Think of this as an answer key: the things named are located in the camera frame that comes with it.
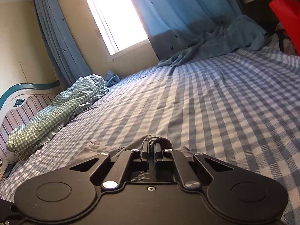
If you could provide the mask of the grey printed pants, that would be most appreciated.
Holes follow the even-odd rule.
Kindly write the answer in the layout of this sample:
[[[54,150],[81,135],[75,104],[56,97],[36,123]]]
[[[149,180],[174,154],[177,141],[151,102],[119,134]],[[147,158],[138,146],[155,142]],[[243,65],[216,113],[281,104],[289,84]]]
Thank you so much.
[[[116,148],[113,146],[102,146],[98,142],[89,142],[84,145],[82,151],[76,156],[74,161],[82,161],[95,155],[108,153],[113,160],[117,159],[124,151],[138,150],[142,161],[149,161],[151,156],[157,156],[156,161],[163,159],[162,151],[172,149],[173,145],[165,137],[146,135],[126,147]],[[158,177],[153,171],[135,171],[132,174],[132,182],[166,182],[167,174],[161,174],[162,178]]]

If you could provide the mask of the blue white checkered bedsheet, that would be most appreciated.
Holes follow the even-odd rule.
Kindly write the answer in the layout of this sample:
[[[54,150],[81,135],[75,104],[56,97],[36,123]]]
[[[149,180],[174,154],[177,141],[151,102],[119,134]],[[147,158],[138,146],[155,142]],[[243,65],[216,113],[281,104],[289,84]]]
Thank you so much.
[[[11,202],[27,179],[73,163],[86,144],[116,149],[145,135],[280,182],[289,195],[282,219],[299,224],[299,57],[268,47],[124,78],[19,162],[1,198]]]

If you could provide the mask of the green checkered folded quilt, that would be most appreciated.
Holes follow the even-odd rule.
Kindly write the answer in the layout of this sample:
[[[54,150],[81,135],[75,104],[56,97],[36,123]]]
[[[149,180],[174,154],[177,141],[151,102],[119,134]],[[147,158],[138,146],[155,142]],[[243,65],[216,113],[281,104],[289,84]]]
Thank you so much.
[[[80,77],[67,90],[54,97],[32,120],[16,127],[6,148],[18,159],[26,160],[48,143],[70,120],[105,96],[109,87],[99,75]]]

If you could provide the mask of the black smartphone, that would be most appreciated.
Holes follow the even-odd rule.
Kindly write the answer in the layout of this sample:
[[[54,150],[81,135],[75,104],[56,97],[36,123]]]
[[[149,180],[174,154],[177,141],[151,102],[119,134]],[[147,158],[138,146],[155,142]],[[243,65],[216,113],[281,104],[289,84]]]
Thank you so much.
[[[3,174],[3,178],[8,178],[13,170],[13,168],[15,167],[15,162],[10,162],[8,164],[8,166],[6,167],[4,174]]]

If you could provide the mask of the striped headboard with teal trim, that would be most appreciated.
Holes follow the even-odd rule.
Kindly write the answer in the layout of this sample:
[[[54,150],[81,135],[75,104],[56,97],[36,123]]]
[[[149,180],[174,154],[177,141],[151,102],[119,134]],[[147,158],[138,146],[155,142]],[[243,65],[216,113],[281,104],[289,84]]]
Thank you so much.
[[[19,83],[1,96],[1,160],[9,154],[8,136],[18,126],[28,123],[62,91],[59,81],[47,84]]]

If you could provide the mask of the blue star curtain left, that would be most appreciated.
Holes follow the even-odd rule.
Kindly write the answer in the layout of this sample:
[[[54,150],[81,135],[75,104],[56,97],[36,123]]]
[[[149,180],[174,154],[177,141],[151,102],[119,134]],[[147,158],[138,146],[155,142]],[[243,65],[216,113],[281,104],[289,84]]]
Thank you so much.
[[[92,72],[65,21],[58,0],[33,0],[48,56],[63,88]]]

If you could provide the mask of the blue star curtain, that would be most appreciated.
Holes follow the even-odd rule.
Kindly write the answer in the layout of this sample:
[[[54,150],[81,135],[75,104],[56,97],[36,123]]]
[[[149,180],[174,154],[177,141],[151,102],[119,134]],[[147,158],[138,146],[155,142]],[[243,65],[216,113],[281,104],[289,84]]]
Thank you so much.
[[[33,0],[48,56],[63,88],[92,72],[65,21],[58,0]]]
[[[159,66],[181,66],[238,48],[260,50],[268,34],[238,0],[131,0]]]

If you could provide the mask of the blue star curtain right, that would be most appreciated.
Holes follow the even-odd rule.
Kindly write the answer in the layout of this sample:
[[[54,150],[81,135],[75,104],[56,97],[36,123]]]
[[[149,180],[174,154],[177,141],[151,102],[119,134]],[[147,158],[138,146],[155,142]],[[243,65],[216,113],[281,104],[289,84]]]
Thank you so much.
[[[238,48],[260,50],[268,34],[238,0],[131,0],[159,66],[181,66]]]

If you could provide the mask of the bright window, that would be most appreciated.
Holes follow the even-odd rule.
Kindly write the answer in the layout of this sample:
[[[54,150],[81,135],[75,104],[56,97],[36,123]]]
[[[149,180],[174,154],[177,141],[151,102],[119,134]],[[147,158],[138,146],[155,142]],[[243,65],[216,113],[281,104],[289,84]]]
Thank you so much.
[[[131,0],[86,0],[112,58],[149,44]]]

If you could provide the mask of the red bag with white characters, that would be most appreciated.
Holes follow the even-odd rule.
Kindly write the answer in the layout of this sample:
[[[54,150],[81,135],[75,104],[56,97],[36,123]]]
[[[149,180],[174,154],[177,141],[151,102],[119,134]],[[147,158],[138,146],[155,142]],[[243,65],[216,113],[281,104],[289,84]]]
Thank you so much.
[[[299,56],[300,21],[298,0],[272,0],[269,3],[279,22],[285,28]]]

